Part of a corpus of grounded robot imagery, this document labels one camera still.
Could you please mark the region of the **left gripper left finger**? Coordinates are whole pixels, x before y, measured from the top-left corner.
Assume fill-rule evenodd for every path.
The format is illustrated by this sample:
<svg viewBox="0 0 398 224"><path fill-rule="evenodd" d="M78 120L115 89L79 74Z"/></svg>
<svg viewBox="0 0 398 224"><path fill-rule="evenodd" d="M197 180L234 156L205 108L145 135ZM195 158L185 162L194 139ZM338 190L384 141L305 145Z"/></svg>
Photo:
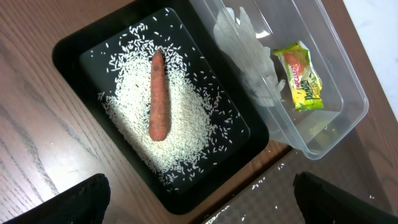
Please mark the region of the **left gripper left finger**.
<svg viewBox="0 0 398 224"><path fill-rule="evenodd" d="M111 189L104 174L95 174L4 224L102 224Z"/></svg>

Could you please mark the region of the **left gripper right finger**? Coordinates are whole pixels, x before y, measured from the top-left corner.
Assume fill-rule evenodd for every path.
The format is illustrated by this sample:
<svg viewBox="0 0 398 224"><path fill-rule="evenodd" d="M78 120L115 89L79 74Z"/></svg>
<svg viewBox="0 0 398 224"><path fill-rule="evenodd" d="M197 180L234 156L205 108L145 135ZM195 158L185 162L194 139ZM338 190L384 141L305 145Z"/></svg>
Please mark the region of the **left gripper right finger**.
<svg viewBox="0 0 398 224"><path fill-rule="evenodd" d="M397 224L397 217L310 172L295 175L294 195L305 223Z"/></svg>

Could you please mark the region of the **orange carrot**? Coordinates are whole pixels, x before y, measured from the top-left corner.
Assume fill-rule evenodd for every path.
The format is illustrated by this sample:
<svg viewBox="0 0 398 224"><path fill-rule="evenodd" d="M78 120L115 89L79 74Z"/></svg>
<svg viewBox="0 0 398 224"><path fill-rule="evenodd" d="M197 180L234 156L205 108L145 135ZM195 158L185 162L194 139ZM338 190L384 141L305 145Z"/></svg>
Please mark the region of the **orange carrot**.
<svg viewBox="0 0 398 224"><path fill-rule="evenodd" d="M169 98L165 76L164 58L157 50L150 71L149 135L153 141L163 141L170 129Z"/></svg>

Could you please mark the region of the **yellow snack wrapper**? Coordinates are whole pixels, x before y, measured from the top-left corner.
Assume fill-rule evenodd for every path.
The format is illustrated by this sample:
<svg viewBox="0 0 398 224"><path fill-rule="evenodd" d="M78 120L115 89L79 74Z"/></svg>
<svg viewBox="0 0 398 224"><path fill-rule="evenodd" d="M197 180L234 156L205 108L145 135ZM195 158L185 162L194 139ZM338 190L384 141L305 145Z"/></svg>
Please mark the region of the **yellow snack wrapper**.
<svg viewBox="0 0 398 224"><path fill-rule="evenodd" d="M275 50L272 54L279 59L285 70L295 110L323 109L322 80L313 67L307 46L298 41L285 49Z"/></svg>

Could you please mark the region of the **white rice pile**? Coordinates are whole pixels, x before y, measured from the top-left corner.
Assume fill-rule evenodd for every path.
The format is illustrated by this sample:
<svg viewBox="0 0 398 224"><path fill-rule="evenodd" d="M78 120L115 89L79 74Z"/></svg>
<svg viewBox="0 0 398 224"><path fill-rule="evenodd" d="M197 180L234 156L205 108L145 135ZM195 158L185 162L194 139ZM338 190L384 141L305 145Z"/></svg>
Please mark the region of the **white rice pile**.
<svg viewBox="0 0 398 224"><path fill-rule="evenodd" d="M113 88L99 90L97 99L123 138L168 192L179 192L177 181L192 183L204 173L203 163L226 152L238 113L222 109L226 93L203 62L194 63L195 46L182 46L172 33L182 30L168 9L117 35L116 48L100 54ZM150 71L153 55L164 58L170 129L163 141L149 135Z"/></svg>

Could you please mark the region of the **white tissue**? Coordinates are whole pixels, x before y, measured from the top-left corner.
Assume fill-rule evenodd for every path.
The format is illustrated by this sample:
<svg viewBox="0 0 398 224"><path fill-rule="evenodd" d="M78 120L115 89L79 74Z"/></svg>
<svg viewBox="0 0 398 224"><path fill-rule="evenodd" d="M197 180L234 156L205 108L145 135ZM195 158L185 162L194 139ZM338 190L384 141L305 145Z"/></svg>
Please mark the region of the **white tissue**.
<svg viewBox="0 0 398 224"><path fill-rule="evenodd" d="M243 7L239 17L227 7L218 13L213 28L218 47L243 72L242 82L259 106L273 107L282 99L285 80L279 80L271 59L271 49L260 43Z"/></svg>

